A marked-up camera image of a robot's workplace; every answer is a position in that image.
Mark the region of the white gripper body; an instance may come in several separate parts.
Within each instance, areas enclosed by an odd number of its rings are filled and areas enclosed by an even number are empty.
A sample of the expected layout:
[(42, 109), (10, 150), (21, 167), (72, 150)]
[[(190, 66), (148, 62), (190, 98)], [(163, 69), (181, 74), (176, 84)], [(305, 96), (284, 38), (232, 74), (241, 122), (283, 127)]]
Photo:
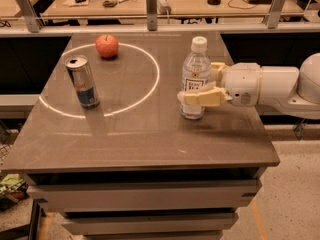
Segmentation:
[(234, 106), (251, 107), (257, 103), (260, 66), (257, 63), (237, 63), (224, 70), (221, 86), (228, 102)]

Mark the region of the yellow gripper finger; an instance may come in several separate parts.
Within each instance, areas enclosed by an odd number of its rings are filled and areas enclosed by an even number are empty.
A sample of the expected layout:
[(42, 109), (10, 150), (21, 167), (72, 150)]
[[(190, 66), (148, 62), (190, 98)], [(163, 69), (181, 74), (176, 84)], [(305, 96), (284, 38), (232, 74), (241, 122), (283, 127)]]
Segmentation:
[(227, 90), (218, 87), (215, 81), (209, 82), (199, 89), (180, 91), (177, 98), (183, 105), (203, 107), (218, 107), (232, 100)]
[(224, 62), (212, 62), (210, 64), (210, 80), (219, 83), (226, 68), (227, 65)]

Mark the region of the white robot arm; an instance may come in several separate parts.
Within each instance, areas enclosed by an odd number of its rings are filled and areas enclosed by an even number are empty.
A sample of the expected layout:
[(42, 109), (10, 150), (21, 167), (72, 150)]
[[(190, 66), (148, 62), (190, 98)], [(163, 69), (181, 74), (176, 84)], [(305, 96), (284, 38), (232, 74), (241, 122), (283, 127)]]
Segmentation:
[(319, 119), (319, 59), (309, 56), (301, 68), (257, 63), (211, 64), (211, 80), (197, 90), (180, 91), (183, 105), (253, 107), (264, 105), (290, 116)]

